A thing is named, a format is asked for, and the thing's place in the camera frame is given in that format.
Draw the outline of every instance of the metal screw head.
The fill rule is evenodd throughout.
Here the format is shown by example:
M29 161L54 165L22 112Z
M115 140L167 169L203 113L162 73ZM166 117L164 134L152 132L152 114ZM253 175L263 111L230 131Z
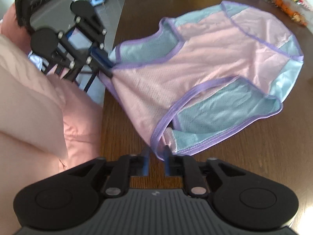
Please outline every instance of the metal screw head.
M63 37L63 33L62 33L62 32L59 32L58 38L59 38L59 39L62 39L62 37Z
M196 186L191 189L191 192L196 195L203 195L207 192L207 190L201 186Z
M161 194L159 191L154 191L153 193L151 193L153 196L158 196L159 194Z
M74 68L74 65L75 65L75 62L74 62L74 61L71 61L71 62L69 63L69 68L70 68L70 69L73 69L73 68Z
M87 63L87 64L90 64L90 63L91 63L91 60L92 60L92 58L91 58L91 56L89 56L89 57L87 58L87 60L86 60L86 63Z
M107 195L116 196L121 193L121 190L117 187L109 187L108 189L106 189L105 193Z

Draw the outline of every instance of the wood grain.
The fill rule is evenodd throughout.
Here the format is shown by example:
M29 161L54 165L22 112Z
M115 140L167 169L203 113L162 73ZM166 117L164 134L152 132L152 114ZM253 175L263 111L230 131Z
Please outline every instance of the wood grain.
M126 0L115 37L122 41L146 37L158 30L162 17L219 4L222 0ZM300 209L292 228L300 235L312 234L313 220L313 36L283 12L263 0L229 0L252 5L274 14L297 37L305 63L281 113L258 120L231 138L195 155L205 161L217 157L243 169L285 184L297 194ZM103 110L101 153L108 160L140 153L144 142L122 108L106 91ZM180 178L165 178L163 163L150 158L150 175L133 178L132 187L176 188Z

